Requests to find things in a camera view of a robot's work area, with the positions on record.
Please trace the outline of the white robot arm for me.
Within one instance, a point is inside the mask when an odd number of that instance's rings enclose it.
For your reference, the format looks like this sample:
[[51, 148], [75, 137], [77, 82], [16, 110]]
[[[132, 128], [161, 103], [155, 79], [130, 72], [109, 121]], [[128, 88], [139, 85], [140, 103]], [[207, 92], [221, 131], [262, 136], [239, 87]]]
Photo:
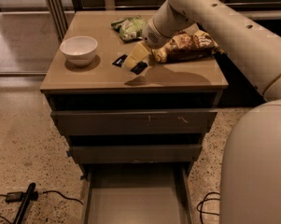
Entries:
[[133, 68], [176, 32], [200, 23], [264, 98], [227, 139], [220, 224], [281, 224], [281, 37], [219, 0], [166, 0], [125, 61]]

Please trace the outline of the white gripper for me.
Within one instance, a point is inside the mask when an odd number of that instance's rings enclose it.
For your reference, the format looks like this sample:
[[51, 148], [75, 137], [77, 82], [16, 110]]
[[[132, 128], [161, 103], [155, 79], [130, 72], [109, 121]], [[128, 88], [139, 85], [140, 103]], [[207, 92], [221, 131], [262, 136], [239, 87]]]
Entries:
[[150, 48], [160, 49], [169, 40], [168, 37], [162, 35], [156, 28], [153, 19], [149, 19], [142, 31], [142, 39], [135, 44], [132, 51], [125, 59], [123, 66], [128, 69], [134, 69], [142, 62], [150, 53]]

